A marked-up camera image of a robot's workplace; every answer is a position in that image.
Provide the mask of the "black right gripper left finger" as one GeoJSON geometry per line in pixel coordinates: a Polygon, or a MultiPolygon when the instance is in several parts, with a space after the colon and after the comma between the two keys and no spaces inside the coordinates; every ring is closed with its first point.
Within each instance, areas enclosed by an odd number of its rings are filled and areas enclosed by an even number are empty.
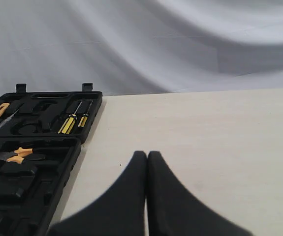
{"type": "Polygon", "coordinates": [[[136,151],[117,180],[98,199],[53,225],[50,236],[142,236],[147,156],[136,151]]]}

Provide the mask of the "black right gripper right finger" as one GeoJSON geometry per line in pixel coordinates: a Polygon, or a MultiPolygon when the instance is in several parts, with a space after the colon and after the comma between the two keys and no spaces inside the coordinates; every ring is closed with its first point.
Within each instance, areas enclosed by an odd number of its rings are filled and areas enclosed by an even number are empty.
{"type": "Polygon", "coordinates": [[[192,195],[159,151],[148,155],[147,214],[151,236],[250,236],[192,195]]]}

